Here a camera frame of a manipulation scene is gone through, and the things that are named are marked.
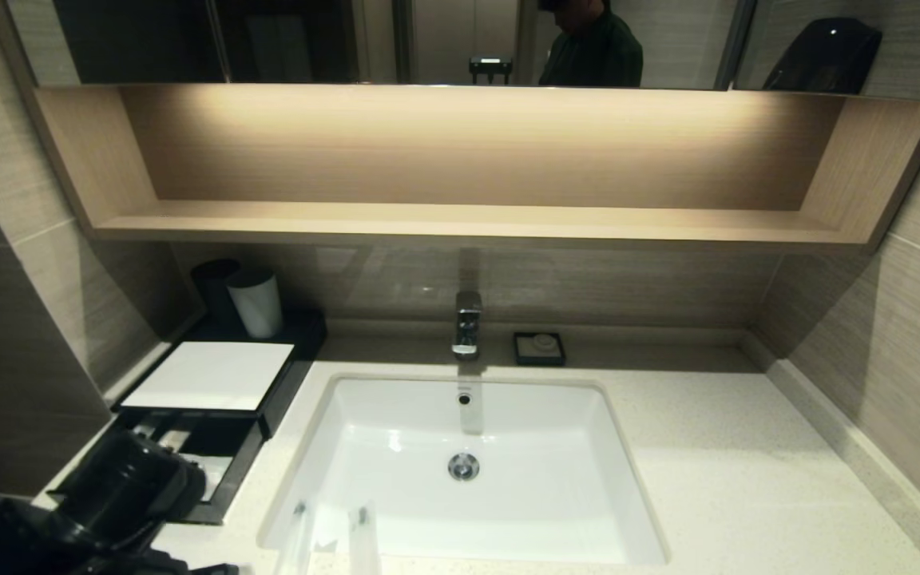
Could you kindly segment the black amenity drawer box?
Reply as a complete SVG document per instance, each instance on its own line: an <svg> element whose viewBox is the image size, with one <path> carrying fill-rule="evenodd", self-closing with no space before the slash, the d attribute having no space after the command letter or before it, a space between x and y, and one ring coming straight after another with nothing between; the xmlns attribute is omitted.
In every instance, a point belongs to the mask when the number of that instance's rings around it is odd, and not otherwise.
<svg viewBox="0 0 920 575"><path fill-rule="evenodd" d="M274 436L327 335L319 311L289 311L273 338L249 339L205 316L120 393L116 414L256 421Z"/></svg>

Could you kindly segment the light wooden wall shelf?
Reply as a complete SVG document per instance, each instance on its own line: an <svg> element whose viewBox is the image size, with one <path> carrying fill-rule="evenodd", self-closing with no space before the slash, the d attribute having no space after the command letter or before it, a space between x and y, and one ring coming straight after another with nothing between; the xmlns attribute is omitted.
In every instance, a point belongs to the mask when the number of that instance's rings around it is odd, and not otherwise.
<svg viewBox="0 0 920 575"><path fill-rule="evenodd" d="M99 240L869 252L920 170L916 101L229 84L26 98Z"/></svg>

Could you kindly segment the white cup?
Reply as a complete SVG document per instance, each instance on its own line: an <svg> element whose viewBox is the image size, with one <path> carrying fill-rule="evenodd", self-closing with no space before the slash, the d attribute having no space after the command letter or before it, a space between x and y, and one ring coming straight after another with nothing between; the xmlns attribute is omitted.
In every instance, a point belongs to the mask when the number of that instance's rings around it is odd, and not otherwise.
<svg viewBox="0 0 920 575"><path fill-rule="evenodd" d="M249 267L225 280L225 287L240 316L244 330L253 339L270 339L284 328L284 313L273 270Z"/></svg>

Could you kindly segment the black wall hair dryer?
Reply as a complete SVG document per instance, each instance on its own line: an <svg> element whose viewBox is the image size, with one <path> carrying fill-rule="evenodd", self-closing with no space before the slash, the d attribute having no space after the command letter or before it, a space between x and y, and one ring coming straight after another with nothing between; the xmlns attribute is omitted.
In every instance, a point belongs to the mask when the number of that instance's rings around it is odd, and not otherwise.
<svg viewBox="0 0 920 575"><path fill-rule="evenodd" d="M808 22L783 52L763 90L859 95L883 33L857 18Z"/></svg>

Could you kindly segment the black soap dish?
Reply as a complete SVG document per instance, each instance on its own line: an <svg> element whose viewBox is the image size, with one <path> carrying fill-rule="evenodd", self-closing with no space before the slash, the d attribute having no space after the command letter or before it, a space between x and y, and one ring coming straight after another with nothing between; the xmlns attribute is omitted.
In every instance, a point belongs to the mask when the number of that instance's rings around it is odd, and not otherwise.
<svg viewBox="0 0 920 575"><path fill-rule="evenodd" d="M515 332L514 334L514 360L517 365L529 367L563 367L566 364L565 346L557 332L548 332L559 341L558 352L546 355L537 353L530 340L539 332Z"/></svg>

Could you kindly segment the black pull-out drawer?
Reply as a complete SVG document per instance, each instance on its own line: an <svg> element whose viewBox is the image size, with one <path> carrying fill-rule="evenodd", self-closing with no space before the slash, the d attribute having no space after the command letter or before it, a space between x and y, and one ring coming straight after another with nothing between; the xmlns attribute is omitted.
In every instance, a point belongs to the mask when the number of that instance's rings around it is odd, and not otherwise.
<svg viewBox="0 0 920 575"><path fill-rule="evenodd" d="M237 414L205 414L179 410L125 409L105 428L105 434L131 430L138 423L157 427L150 438L158 442L169 430L190 430L191 434L179 455L202 454L232 456L232 465L210 502L200 502L193 507L182 524L220 526L232 506L244 478L265 443L265 434L258 418Z"/></svg>

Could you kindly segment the wall mirror cabinet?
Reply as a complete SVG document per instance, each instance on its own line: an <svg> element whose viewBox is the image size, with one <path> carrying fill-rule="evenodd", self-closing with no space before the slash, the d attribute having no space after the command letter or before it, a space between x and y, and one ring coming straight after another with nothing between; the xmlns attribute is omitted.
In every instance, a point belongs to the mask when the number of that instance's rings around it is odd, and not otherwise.
<svg viewBox="0 0 920 575"><path fill-rule="evenodd" d="M808 22L883 33L859 95L920 101L920 0L0 0L37 87L763 90Z"/></svg>

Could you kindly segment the black cup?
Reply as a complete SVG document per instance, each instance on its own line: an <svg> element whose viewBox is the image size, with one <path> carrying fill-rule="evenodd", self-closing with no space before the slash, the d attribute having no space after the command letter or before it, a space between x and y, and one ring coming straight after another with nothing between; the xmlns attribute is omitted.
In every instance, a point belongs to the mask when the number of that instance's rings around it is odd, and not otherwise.
<svg viewBox="0 0 920 575"><path fill-rule="evenodd" d="M227 279L240 269L237 260L218 259L198 264L190 272L208 316L223 330L237 331L242 328L240 313L233 304L226 284Z"/></svg>

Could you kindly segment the chrome faucet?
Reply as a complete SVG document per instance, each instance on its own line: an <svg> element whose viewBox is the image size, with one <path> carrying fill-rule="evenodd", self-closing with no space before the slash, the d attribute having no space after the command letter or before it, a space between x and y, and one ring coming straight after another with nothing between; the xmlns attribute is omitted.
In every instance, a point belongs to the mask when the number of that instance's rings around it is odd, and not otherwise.
<svg viewBox="0 0 920 575"><path fill-rule="evenodd" d="M455 300L456 323L452 352L459 361L478 359L482 298L477 291L460 291Z"/></svg>

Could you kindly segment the white sink basin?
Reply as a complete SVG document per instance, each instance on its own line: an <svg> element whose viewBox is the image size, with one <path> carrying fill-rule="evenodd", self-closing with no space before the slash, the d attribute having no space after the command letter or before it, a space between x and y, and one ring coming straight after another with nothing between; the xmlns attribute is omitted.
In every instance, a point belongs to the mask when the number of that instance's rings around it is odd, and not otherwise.
<svg viewBox="0 0 920 575"><path fill-rule="evenodd" d="M473 454L469 482L448 474ZM588 383L333 379L260 544L281 552L313 506L312 552L348 552L348 513L374 502L383 556L664 565L667 547L609 400Z"/></svg>

